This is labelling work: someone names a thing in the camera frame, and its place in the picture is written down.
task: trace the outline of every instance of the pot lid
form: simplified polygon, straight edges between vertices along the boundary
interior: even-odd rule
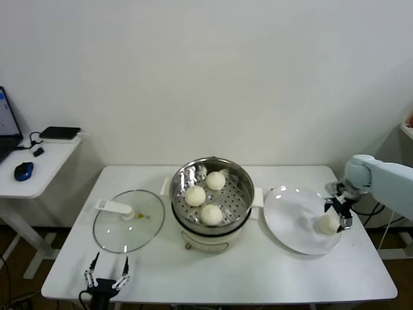
[[[165,208],[153,192],[140,189],[123,192],[112,201],[131,206],[133,216],[99,211],[93,235],[102,249],[111,253],[129,253],[148,244],[161,230]]]

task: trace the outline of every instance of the white plate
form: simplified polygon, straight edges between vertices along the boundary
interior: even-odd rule
[[[265,198],[264,217],[287,247],[305,254],[325,254],[338,244],[341,233],[328,236],[314,230],[314,222],[324,214],[324,202],[315,191],[285,185]],[[333,208],[327,214],[338,217]]]

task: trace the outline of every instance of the computer mouse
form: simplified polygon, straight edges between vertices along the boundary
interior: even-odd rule
[[[28,163],[22,163],[14,169],[14,178],[17,181],[25,181],[32,176],[34,164],[30,161]]]

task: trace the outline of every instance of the wooden floor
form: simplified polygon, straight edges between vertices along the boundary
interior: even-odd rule
[[[13,240],[15,233],[8,227],[0,227],[0,252],[4,253],[6,248]],[[67,232],[59,232],[53,243],[53,247],[60,248],[67,237]],[[378,246],[381,238],[381,234],[371,234],[370,236],[373,242]],[[386,237],[383,245],[384,249],[393,249],[403,247],[403,242],[396,234],[390,234]],[[34,249],[23,239],[20,240],[17,247],[14,249],[12,255],[7,260],[7,264],[11,274],[12,284],[12,298],[24,294],[27,292],[36,292],[41,289],[44,280],[50,268],[53,265],[53,261],[43,262],[40,270],[37,272],[36,277],[33,280],[23,279],[23,273],[25,272],[28,264],[34,256]],[[413,260],[393,260],[386,261],[385,265],[396,283],[399,291],[399,295],[396,299],[385,302],[368,302],[356,307],[356,310],[412,310],[413,309]],[[6,277],[5,268],[0,270],[0,305],[4,305],[8,300],[8,282]],[[31,298],[33,309],[37,310],[71,310],[78,309],[76,305],[72,305],[70,302],[60,301],[59,305],[55,300],[48,300],[43,298],[40,294],[36,294]],[[122,310],[138,310],[140,305],[128,305],[122,306]],[[325,308],[325,306],[318,306],[318,309]],[[169,305],[145,305],[143,310],[169,310]],[[229,310],[255,310],[256,306],[225,306],[224,309]],[[265,306],[265,310],[301,310],[309,309],[307,305],[268,305]],[[186,306],[185,310],[195,310],[195,308]]]

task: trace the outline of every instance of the white table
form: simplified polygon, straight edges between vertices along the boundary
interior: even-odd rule
[[[0,163],[0,198],[34,199],[40,196],[80,141],[80,138],[75,137],[65,143],[42,143],[41,147],[45,152],[38,157],[34,157],[29,150],[17,150],[10,153]],[[29,144],[28,139],[23,141],[23,145]],[[14,169],[26,161],[34,163],[32,176],[26,181],[16,181],[14,179]],[[56,258],[58,250],[50,246],[56,234],[47,234],[46,238],[42,239],[5,199],[0,201],[0,218],[17,233],[3,255],[5,260],[17,245],[20,236],[37,249],[23,276],[25,279],[32,279],[43,260]]]
[[[257,187],[284,183],[327,195],[336,181],[328,167],[245,167]],[[86,289],[83,272],[100,251],[99,278],[120,277],[129,257],[131,281],[112,300],[167,304],[312,304],[391,299],[397,289],[360,220],[324,256],[295,253],[281,244],[261,220],[249,220],[241,239],[222,254],[185,249],[170,201],[159,234],[143,248],[112,254],[92,236],[99,198],[111,199],[132,189],[159,193],[165,177],[178,167],[106,167],[42,287],[47,298],[77,300]]]

